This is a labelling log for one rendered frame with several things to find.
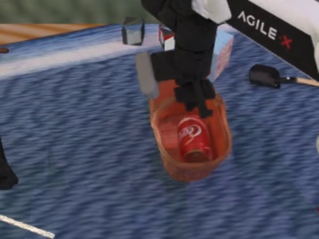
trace spatula head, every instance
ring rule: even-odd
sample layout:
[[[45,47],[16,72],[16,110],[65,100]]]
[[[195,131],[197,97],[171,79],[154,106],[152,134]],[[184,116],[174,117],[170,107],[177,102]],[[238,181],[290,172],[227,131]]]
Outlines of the spatula head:
[[[280,73],[274,67],[256,64],[250,68],[249,81],[259,86],[280,88]]]

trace soda can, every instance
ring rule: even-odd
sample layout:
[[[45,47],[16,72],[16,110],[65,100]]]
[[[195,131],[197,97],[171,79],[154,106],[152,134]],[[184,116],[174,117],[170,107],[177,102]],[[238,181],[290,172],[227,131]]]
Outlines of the soda can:
[[[183,118],[178,123],[177,130],[183,161],[203,162],[213,159],[208,128],[199,116]]]

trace coca-cola logo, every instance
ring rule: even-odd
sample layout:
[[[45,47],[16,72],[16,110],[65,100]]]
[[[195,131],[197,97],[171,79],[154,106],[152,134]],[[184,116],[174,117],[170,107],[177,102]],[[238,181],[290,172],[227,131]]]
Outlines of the coca-cola logo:
[[[181,132],[179,132],[179,139],[181,140],[185,136],[188,136],[190,139],[189,139],[189,141],[186,142],[186,144],[189,144],[190,142],[193,141],[193,139],[196,136],[199,136],[201,134],[201,132],[202,132],[201,127],[199,127],[196,124],[193,124],[191,126],[183,128],[183,130]]]

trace pink and blue box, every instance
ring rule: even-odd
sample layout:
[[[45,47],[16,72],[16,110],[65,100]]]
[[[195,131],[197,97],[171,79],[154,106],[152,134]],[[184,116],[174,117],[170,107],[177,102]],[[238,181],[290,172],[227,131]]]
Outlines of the pink and blue box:
[[[174,33],[162,25],[159,25],[159,41],[165,51],[174,49]],[[228,66],[233,43],[234,36],[232,34],[222,30],[217,31],[210,75],[208,76],[211,82],[214,82]]]

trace orange container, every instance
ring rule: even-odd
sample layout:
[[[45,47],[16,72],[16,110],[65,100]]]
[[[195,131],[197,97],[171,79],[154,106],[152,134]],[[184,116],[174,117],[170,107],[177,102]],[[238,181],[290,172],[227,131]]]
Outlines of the orange container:
[[[231,133],[226,118],[226,107],[223,99],[216,94],[215,99],[206,100],[206,105],[213,110],[213,115],[204,119],[216,159],[201,163],[183,162],[180,157],[177,125],[189,114],[198,115],[198,109],[192,112],[185,110],[184,104],[175,99],[174,80],[159,83],[159,97],[149,101],[150,120],[161,154],[163,166],[168,174],[177,181],[191,182],[203,179],[228,156],[231,150]]]

